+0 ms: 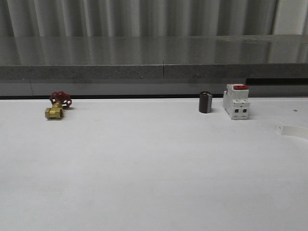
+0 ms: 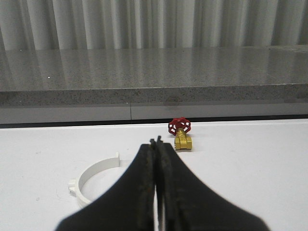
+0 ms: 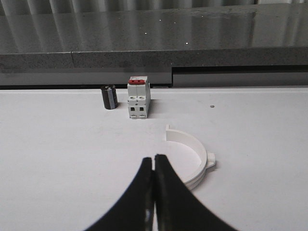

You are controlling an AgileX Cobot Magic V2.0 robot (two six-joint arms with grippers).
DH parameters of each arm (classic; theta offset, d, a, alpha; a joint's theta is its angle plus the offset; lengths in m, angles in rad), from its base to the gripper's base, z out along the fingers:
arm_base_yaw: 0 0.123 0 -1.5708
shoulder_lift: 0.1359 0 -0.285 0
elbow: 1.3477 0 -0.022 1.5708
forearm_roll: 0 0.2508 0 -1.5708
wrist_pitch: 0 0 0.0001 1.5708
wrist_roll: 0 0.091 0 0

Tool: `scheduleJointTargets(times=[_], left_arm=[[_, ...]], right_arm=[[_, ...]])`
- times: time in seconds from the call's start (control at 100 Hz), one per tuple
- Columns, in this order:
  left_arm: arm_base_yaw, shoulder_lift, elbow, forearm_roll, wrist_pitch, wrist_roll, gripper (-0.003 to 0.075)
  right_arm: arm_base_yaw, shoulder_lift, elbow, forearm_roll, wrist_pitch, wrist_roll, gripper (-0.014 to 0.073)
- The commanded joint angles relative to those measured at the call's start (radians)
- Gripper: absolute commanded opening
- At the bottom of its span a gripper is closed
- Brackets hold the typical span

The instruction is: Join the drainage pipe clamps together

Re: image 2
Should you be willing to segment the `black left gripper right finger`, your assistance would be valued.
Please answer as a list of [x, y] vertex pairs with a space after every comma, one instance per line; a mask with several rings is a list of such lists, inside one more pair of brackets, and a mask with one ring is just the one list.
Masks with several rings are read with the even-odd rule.
[[171, 144], [155, 143], [159, 225], [166, 231], [267, 231], [259, 217], [230, 203], [184, 164]]

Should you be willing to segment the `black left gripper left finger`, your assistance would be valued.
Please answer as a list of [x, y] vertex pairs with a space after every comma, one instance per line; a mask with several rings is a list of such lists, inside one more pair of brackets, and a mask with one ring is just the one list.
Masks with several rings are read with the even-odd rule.
[[102, 196], [63, 219], [58, 231], [153, 231], [155, 141], [143, 144]]

